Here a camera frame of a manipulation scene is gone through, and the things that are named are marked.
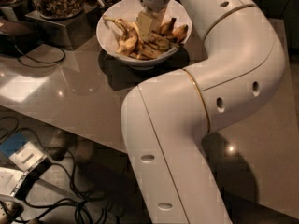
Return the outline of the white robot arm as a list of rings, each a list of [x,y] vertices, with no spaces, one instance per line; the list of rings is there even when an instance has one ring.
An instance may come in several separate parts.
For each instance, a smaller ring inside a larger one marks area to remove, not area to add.
[[[152,224],[231,224],[201,141],[272,98],[284,49],[252,0],[180,2],[207,57],[134,87],[123,140]]]

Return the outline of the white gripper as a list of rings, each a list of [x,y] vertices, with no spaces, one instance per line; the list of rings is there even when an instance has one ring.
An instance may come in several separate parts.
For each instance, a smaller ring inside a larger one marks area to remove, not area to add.
[[[165,8],[170,0],[139,0],[142,7],[153,12],[146,12],[142,10],[137,16],[137,26],[139,29],[140,38],[148,42],[152,32],[158,33],[161,29],[162,21],[164,19]]]

